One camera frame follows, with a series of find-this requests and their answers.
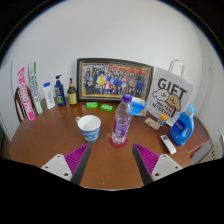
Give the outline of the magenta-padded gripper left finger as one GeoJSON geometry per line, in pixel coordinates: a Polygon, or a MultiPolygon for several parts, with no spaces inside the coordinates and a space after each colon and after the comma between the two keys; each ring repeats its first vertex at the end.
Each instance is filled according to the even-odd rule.
{"type": "Polygon", "coordinates": [[[91,154],[91,144],[87,143],[66,155],[56,154],[42,169],[79,185],[91,154]]]}

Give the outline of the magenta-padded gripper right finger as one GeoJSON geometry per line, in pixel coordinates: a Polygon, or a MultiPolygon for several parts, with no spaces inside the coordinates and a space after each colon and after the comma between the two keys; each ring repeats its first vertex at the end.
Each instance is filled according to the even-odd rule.
{"type": "Polygon", "coordinates": [[[134,143],[132,154],[135,157],[144,185],[164,178],[182,169],[169,155],[158,155],[153,151],[134,143]]]}

